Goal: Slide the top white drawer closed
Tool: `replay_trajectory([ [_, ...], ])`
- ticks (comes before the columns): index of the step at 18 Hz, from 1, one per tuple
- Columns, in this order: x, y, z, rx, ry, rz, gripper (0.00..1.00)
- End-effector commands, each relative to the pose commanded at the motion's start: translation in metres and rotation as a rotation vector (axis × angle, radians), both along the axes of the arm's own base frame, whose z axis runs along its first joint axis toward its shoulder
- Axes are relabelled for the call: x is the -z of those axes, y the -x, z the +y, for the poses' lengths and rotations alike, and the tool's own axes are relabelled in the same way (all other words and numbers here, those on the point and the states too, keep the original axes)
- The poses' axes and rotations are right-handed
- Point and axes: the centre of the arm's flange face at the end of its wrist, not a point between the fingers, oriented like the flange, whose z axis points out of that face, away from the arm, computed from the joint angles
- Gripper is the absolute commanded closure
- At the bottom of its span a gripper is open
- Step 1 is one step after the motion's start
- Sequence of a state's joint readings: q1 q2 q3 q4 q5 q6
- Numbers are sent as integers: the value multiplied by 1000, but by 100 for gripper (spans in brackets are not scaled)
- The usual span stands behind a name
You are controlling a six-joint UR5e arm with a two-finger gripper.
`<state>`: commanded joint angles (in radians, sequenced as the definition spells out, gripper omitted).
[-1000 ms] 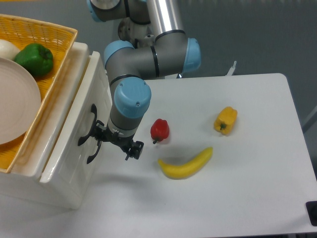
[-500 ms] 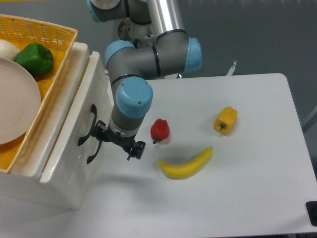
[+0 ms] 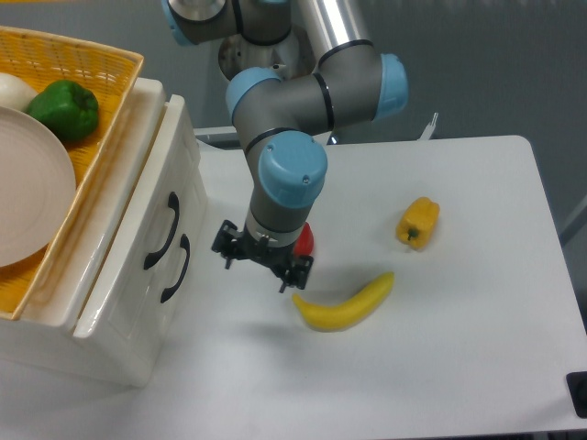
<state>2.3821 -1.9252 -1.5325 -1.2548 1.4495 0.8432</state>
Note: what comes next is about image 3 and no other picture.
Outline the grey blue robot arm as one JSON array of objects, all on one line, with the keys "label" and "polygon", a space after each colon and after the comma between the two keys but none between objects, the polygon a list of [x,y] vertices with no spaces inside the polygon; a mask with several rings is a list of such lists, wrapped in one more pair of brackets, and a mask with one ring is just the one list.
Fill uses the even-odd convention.
[{"label": "grey blue robot arm", "polygon": [[374,48],[357,2],[303,1],[299,8],[316,60],[310,72],[286,79],[254,63],[229,81],[227,110],[253,190],[244,226],[225,221],[212,249],[302,289],[313,259],[296,256],[294,247],[327,174],[316,135],[402,111],[409,86],[400,60]]}]

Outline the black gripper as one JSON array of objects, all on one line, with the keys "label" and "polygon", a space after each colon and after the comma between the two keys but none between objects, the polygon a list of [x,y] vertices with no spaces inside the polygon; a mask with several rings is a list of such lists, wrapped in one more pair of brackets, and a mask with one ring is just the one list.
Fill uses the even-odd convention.
[{"label": "black gripper", "polygon": [[211,249],[224,259],[226,270],[241,259],[270,269],[282,281],[279,293],[287,288],[304,290],[314,263],[312,256],[293,255],[294,242],[281,246],[270,236],[257,239],[247,228],[240,232],[229,220],[219,227]]}]

